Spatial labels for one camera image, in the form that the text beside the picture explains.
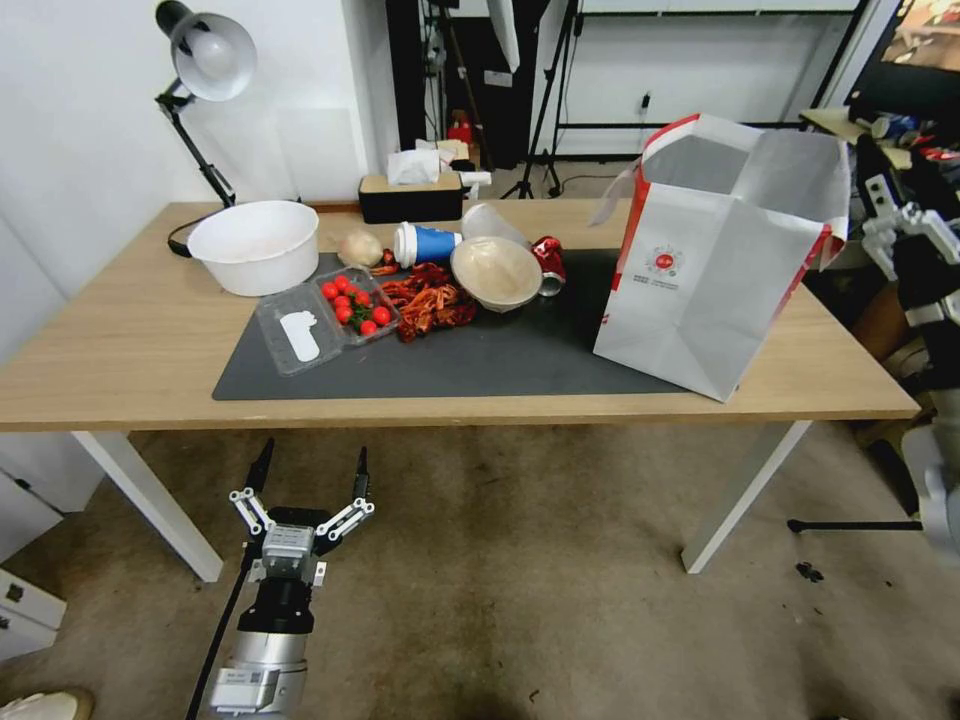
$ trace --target shoe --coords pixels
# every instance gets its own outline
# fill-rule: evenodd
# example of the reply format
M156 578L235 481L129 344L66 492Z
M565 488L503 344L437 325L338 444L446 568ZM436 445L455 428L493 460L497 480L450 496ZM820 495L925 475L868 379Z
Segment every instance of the shoe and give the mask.
M36 693L0 707L0 720L90 720L93 695L81 688Z

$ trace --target red cherry tomato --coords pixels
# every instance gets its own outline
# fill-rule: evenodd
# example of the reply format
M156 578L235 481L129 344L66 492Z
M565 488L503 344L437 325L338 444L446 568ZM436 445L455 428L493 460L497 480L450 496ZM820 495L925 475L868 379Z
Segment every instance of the red cherry tomato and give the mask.
M373 321L377 325L386 325L390 322L390 311L387 310L383 305L373 309Z

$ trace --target white plastic bowl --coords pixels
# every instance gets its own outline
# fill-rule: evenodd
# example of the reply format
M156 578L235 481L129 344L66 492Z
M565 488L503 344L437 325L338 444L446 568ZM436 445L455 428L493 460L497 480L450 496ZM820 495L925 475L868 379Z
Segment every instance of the white plastic bowl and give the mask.
M536 297L543 279L529 249L499 237L464 240L450 255L457 282L487 310L509 312Z
M317 269L318 224L317 213L300 203L246 203L197 225L187 248L224 290L270 295L302 283Z

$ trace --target lamp shade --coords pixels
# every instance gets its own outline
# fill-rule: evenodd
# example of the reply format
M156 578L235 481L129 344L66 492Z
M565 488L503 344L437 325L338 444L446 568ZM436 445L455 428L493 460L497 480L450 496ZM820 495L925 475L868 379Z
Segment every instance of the lamp shade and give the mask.
M180 82L197 97L229 100L249 84L257 67L257 48L240 23L164 0L157 6L157 24L170 38Z

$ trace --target onion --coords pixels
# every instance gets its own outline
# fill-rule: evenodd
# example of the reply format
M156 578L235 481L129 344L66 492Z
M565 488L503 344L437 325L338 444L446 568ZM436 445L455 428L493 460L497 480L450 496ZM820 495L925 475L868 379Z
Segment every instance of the onion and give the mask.
M383 245L372 233L357 228L340 241L337 257L344 265L373 267L383 257Z

